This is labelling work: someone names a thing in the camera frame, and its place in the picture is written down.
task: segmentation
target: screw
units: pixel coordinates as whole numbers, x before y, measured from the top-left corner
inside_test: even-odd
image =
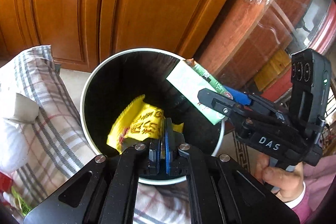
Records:
[[[180,149],[183,150],[183,151],[189,150],[190,145],[188,143],[181,143],[180,144]]]
[[[96,163],[100,164],[106,160],[106,157],[104,155],[98,155],[95,157],[94,160],[96,161]]]
[[[230,160],[230,156],[227,155],[227,154],[221,154],[221,155],[219,156],[219,159],[220,159],[221,161],[227,162],[227,161]]]
[[[146,145],[144,143],[137,143],[135,145],[135,149],[139,151],[144,150],[145,148],[146,148]]]

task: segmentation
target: finger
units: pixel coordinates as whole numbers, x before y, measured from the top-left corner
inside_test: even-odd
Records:
[[[287,172],[277,167],[267,167],[263,170],[263,180],[281,190],[288,192],[296,189],[301,177],[296,172]]]
[[[263,170],[269,165],[269,156],[260,153],[257,157],[257,164],[254,171],[254,177],[263,183]]]

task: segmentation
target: checkered towel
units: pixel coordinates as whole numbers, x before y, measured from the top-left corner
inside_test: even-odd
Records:
[[[18,124],[29,145],[28,161],[11,174],[26,203],[35,207],[94,156],[80,117],[62,79],[55,72],[50,46],[21,52],[0,68],[0,92],[12,90],[34,100],[39,115],[33,124]],[[190,223],[185,184],[138,186],[134,223]]]

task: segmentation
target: pink sleeve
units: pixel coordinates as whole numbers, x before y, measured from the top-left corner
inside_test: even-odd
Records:
[[[301,224],[304,223],[312,213],[312,210],[308,205],[308,200],[309,191],[306,190],[302,201],[292,209],[298,215]]]

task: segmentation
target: white cuff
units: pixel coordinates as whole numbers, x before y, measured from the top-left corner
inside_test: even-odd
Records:
[[[298,204],[303,200],[303,197],[305,196],[305,192],[306,192],[306,184],[305,182],[303,182],[303,191],[301,193],[301,195],[299,195],[298,198],[292,200],[292,201],[289,201],[289,202],[285,202],[285,204],[293,209],[295,206],[298,206]]]

